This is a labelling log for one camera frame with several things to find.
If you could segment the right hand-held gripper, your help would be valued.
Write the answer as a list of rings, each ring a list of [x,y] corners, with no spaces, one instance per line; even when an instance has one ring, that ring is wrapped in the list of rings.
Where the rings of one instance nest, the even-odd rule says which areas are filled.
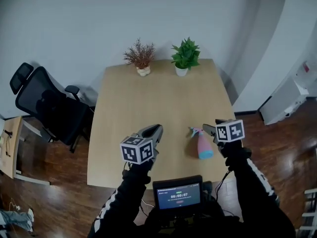
[[[203,124],[203,130],[213,137],[213,142],[218,146],[222,155],[230,155],[242,148],[242,139],[245,130],[241,119],[216,119],[216,127]]]

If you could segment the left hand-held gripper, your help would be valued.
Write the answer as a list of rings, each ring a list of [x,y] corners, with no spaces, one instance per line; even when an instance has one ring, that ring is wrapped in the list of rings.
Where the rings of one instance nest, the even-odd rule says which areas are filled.
[[[128,164],[150,164],[155,163],[159,152],[156,146],[160,143],[163,134],[161,124],[153,124],[140,129],[137,133],[125,137],[120,142],[122,158]]]

